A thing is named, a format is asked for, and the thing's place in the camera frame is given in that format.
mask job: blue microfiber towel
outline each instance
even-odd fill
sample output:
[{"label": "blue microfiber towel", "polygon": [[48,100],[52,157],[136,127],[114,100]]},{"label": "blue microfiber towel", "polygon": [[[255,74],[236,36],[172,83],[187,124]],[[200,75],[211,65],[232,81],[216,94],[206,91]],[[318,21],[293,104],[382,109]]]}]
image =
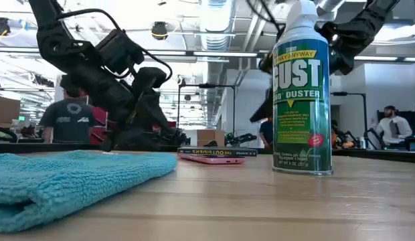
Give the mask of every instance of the blue microfiber towel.
[{"label": "blue microfiber towel", "polygon": [[176,162],[176,156],[167,153],[0,154],[0,232],[19,232],[63,218],[165,175]]}]

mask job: compressed air can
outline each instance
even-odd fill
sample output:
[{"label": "compressed air can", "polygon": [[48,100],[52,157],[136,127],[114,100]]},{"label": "compressed air can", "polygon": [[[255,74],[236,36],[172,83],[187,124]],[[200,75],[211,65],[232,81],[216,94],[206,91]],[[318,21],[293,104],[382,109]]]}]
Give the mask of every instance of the compressed air can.
[{"label": "compressed air can", "polygon": [[332,174],[329,49],[317,33],[316,7],[299,0],[273,51],[273,169]]},{"label": "compressed air can", "polygon": [[359,138],[359,148],[363,150],[367,149],[367,143],[365,141],[365,137]]}]

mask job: wooden table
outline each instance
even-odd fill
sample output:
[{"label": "wooden table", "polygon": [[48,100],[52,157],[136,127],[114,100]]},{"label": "wooden table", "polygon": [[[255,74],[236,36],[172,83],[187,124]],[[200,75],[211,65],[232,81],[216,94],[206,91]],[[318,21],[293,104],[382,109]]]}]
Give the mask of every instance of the wooden table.
[{"label": "wooden table", "polygon": [[179,161],[148,181],[53,224],[0,241],[415,240],[415,164],[334,157],[332,177]]}]

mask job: man in white shirt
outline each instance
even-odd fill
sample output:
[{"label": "man in white shirt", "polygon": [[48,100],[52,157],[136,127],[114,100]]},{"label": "man in white shirt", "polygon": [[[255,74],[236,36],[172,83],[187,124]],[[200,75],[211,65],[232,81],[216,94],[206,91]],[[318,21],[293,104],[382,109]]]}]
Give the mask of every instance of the man in white shirt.
[{"label": "man in white shirt", "polygon": [[384,116],[376,128],[377,134],[384,132],[383,141],[387,146],[402,145],[405,138],[413,133],[408,121],[396,115],[395,106],[385,107]]}]

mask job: cardboard box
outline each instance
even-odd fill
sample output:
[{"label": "cardboard box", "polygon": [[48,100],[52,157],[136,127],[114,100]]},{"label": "cardboard box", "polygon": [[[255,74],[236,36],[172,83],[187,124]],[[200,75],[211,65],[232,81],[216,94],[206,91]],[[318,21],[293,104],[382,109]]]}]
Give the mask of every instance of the cardboard box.
[{"label": "cardboard box", "polygon": [[13,122],[18,119],[20,113],[20,100],[12,100],[0,97],[0,123]]},{"label": "cardboard box", "polygon": [[216,141],[219,147],[224,147],[225,131],[219,130],[197,130],[197,146],[202,147],[210,141]]}]

